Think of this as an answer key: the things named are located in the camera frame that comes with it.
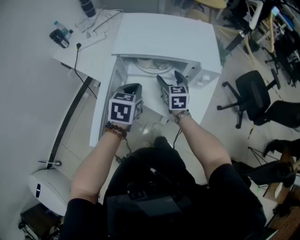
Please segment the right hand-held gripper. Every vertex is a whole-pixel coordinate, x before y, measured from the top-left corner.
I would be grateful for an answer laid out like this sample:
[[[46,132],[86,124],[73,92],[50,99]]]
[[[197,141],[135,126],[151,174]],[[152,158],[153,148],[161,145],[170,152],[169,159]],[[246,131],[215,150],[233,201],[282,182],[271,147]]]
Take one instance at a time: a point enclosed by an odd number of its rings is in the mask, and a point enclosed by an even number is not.
[[[157,75],[157,82],[162,89],[162,99],[167,105],[169,113],[187,110],[189,103],[188,80],[178,71],[174,71],[174,76],[177,86],[167,84],[160,75]]]

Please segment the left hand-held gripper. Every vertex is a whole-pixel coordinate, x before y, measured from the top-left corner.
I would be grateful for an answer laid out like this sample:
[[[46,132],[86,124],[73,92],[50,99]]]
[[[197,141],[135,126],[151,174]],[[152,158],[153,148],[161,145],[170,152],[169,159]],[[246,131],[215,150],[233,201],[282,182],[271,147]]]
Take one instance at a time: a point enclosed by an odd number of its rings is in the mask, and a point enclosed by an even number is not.
[[[127,130],[143,112],[142,89],[139,83],[119,86],[109,100],[108,120],[125,125]]]

